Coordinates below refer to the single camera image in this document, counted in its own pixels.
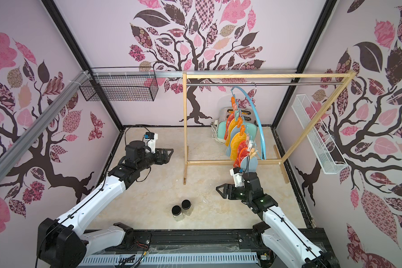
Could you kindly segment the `wooden clothes rack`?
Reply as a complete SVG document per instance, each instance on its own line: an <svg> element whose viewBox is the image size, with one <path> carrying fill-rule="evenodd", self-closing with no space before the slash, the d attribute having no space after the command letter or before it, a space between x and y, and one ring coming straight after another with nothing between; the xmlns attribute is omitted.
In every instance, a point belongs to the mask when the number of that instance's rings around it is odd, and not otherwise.
<svg viewBox="0 0 402 268"><path fill-rule="evenodd" d="M338 87L329 96L324 103L320 111L311 120L308 127L304 128L304 131L299 136L297 141L292 144L290 149L284 154L284 156L278 159L262 160L263 164L278 164L283 166L290 155L296 150L301 142L307 137L313 126L322 118L325 112L332 106L337 100L343 90L350 84L350 82L356 77L354 70L349 70L347 73L322 73L322 74L299 74L299 73L277 73L268 74L259 71L249 72L237 72L237 71L183 71L183 111L184 111L184 183L186 183L187 169L190 165L231 165L232 160L189 160L188 159L188 111L187 111L187 88L189 86L196 86L195 83L188 83L188 79L299 79L299 78L342 78L341 82L338 82Z"/></svg>

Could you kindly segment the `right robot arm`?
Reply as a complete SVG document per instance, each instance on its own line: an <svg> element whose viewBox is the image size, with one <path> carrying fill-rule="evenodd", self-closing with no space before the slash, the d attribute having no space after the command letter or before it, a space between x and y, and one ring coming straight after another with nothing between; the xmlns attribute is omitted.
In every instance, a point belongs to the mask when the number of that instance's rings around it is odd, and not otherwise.
<svg viewBox="0 0 402 268"><path fill-rule="evenodd" d="M269 248L289 268L338 268L333 253L322 250L289 221L278 202L264 193L256 172L230 170L233 184L216 191L223 199L240 200L259 218L253 225L255 241Z"/></svg>

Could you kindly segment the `blue clip hanger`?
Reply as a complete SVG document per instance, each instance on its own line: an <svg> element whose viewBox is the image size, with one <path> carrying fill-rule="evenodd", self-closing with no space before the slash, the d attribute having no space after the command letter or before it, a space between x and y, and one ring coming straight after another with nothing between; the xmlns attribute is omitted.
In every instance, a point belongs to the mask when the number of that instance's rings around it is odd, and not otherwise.
<svg viewBox="0 0 402 268"><path fill-rule="evenodd" d="M252 97L249 96L249 94L248 94L246 91L244 91L244 90L243 90L241 87L239 87L239 86L234 86L234 87L231 88L231 93L232 93L232 96L233 96L233 97L235 96L235 94L233 93L233 91L234 91L235 89L238 89L238 90L240 90L240 91L243 93L243 95L245 96L245 98L247 98L247 100L248 100L250 106L252 107L252 110L253 110L253 112L254 112L256 121L257 121L257 123L258 123L258 128L259 128L259 133L260 133L260 142L261 142L261 154L260 154L260 157L261 157L261 160L267 160L265 136L264 136L264 132L263 132L263 129L262 129L262 124L261 124L261 120L260 120L258 111L257 111L257 109L256 109L255 104L253 103L253 99L252 99Z"/></svg>

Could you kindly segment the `grey blue insole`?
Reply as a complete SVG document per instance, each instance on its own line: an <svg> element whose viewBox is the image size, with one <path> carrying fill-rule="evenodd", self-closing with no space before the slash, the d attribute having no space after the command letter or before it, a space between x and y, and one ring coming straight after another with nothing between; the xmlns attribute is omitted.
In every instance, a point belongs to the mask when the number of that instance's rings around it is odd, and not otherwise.
<svg viewBox="0 0 402 268"><path fill-rule="evenodd" d="M258 168L258 159L257 157L249 157L246 156L245 158L242 159L240 162L240 169L242 170L243 173L256 173L256 170Z"/></svg>

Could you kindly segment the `orange rimmed grey insole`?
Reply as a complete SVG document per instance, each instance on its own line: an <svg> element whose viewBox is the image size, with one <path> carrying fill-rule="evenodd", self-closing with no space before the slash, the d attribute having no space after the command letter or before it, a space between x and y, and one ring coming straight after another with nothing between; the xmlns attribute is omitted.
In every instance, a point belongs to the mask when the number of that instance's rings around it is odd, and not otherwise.
<svg viewBox="0 0 402 268"><path fill-rule="evenodd" d="M234 161L233 167L239 168L241 166L242 160L250 154L248 146L243 144L239 145L237 150L237 158Z"/></svg>

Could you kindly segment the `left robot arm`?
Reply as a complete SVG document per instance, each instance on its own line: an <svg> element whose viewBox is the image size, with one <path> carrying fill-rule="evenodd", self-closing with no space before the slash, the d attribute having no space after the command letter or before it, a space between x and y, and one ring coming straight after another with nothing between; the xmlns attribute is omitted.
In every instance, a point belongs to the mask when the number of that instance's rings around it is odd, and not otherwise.
<svg viewBox="0 0 402 268"><path fill-rule="evenodd" d="M87 227L137 181L142 171L167 164L173 152L173 149L157 148L155 142L130 142L126 155L101 185L57 219L47 218L40 223L36 259L52 268L76 268L85 257L121 245L132 230L129 226L117 223L94 232L87 232Z"/></svg>

